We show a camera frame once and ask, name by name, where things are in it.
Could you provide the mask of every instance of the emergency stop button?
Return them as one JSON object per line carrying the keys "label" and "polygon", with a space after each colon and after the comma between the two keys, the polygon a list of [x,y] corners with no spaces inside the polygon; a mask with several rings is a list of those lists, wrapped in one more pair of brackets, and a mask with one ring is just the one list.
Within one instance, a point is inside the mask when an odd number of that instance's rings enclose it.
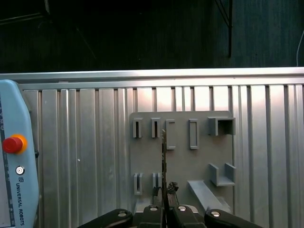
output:
{"label": "emergency stop button", "polygon": [[21,152],[23,148],[23,141],[18,137],[9,137],[3,141],[2,148],[6,153]]}

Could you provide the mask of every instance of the gray pegboard panel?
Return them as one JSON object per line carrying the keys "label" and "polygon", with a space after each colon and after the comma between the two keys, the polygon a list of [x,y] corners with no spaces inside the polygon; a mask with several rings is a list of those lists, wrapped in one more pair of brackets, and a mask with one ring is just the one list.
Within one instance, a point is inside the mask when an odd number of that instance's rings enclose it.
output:
{"label": "gray pegboard panel", "polygon": [[[153,174],[162,171],[162,129],[167,131],[167,184],[178,183],[180,204],[195,206],[204,211],[198,198],[190,189],[188,181],[204,181],[210,191],[224,198],[233,211],[233,188],[230,183],[217,187],[212,183],[210,164],[218,167],[220,177],[227,177],[226,163],[233,165],[233,136],[230,134],[210,135],[210,119],[231,121],[233,129],[216,129],[215,132],[234,132],[234,118],[229,111],[202,112],[145,112],[130,115],[132,135],[141,132],[141,138],[130,142],[131,174],[143,173],[142,194],[137,198],[150,197],[153,188]],[[133,124],[141,120],[140,125]]]}

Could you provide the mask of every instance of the rectangular slot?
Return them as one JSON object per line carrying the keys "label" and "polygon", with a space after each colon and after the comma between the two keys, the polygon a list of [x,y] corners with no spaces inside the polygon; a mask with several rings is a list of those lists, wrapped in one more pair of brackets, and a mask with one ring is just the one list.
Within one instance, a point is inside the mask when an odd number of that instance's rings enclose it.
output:
{"label": "rectangular slot", "polygon": [[175,120],[166,120],[167,150],[175,150]]}
{"label": "rectangular slot", "polygon": [[133,120],[133,138],[142,137],[142,118]]}
{"label": "rectangular slot", "polygon": [[139,192],[139,191],[140,191],[139,184],[140,184],[140,180],[139,180],[139,176],[137,176],[137,179],[136,179],[136,185],[137,185],[137,189],[136,189],[136,191],[137,191],[137,192]]}
{"label": "rectangular slot", "polygon": [[189,119],[190,149],[199,148],[199,124],[197,119]]}
{"label": "rectangular slot", "polygon": [[228,119],[228,120],[218,120],[218,134],[231,134],[234,135],[234,120]]}
{"label": "rectangular slot", "polygon": [[159,138],[161,135],[160,118],[151,118],[152,138]]}
{"label": "rectangular slot", "polygon": [[235,135],[235,118],[232,117],[208,117],[209,135],[218,136],[231,134]]}
{"label": "rectangular slot", "polygon": [[141,196],[143,193],[143,173],[134,174],[134,195]]}

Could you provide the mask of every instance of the metal bolt head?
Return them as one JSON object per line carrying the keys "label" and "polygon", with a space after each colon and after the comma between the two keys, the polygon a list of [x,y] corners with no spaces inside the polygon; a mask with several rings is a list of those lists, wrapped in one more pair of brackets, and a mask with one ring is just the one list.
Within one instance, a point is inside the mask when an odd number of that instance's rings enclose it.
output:
{"label": "metal bolt head", "polygon": [[150,207],[151,211],[157,211],[157,207]]}
{"label": "metal bolt head", "polygon": [[186,210],[186,208],[185,208],[184,206],[179,206],[178,209],[179,209],[180,211],[185,211],[185,210]]}
{"label": "metal bolt head", "polygon": [[124,216],[126,216],[126,215],[127,215],[127,214],[124,213],[124,212],[122,211],[122,212],[119,212],[118,217],[124,217]]}
{"label": "metal bolt head", "polygon": [[217,211],[212,211],[211,215],[213,215],[214,217],[219,217],[220,214]]}

